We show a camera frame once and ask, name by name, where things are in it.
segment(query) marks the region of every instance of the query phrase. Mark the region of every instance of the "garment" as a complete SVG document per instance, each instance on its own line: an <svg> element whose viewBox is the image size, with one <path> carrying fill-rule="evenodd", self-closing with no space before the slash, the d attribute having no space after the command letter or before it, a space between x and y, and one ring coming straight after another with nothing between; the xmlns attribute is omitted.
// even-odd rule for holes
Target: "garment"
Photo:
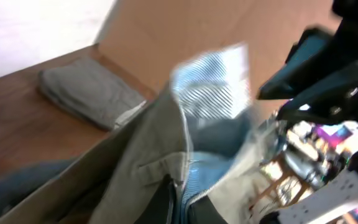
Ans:
<svg viewBox="0 0 358 224"><path fill-rule="evenodd" d="M234 46L179 65L146 108L0 219L0 224L51 222L62 206L101 179L109 184L90 224L133 224L166 174L175 182L175 223L188 207L226 181L268 161L274 125L257 129L247 89L247 52Z"/></svg>
<svg viewBox="0 0 358 224"><path fill-rule="evenodd" d="M39 73L41 92L56 105L101 129L113 130L130 118L145 99L89 57Z"/></svg>

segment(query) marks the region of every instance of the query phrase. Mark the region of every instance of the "brown wall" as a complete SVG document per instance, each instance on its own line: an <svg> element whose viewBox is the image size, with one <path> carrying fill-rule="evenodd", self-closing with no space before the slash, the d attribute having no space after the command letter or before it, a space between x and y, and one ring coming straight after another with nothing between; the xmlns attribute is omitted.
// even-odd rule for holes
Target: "brown wall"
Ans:
<svg viewBox="0 0 358 224"><path fill-rule="evenodd" d="M206 50L249 45L255 93L306 26L336 29L330 0L121 0L99 50L155 91L172 68ZM271 111L281 102L264 103Z"/></svg>

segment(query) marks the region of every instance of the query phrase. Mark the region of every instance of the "brown table surface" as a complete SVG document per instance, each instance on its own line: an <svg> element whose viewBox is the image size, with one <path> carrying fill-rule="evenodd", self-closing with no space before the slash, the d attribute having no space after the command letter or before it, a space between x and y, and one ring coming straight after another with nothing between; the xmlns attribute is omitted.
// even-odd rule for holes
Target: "brown table surface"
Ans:
<svg viewBox="0 0 358 224"><path fill-rule="evenodd" d="M80 155L106 134L57 108L37 91L37 73L88 55L95 47L0 78L0 176L51 159Z"/></svg>

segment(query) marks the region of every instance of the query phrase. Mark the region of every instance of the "white wall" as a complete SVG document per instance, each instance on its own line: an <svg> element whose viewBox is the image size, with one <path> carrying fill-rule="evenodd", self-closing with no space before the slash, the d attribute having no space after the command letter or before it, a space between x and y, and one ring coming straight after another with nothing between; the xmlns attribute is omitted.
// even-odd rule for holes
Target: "white wall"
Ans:
<svg viewBox="0 0 358 224"><path fill-rule="evenodd" d="M114 0L0 0L0 77L92 45Z"/></svg>

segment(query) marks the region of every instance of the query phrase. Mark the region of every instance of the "folded towel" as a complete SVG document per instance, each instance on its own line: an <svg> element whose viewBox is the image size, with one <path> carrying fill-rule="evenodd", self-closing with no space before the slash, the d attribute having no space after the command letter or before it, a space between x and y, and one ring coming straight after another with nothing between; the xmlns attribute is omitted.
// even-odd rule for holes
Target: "folded towel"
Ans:
<svg viewBox="0 0 358 224"><path fill-rule="evenodd" d="M89 57L39 73L41 92L71 114L107 130L122 126L144 98ZM124 112L125 119L117 119Z"/></svg>

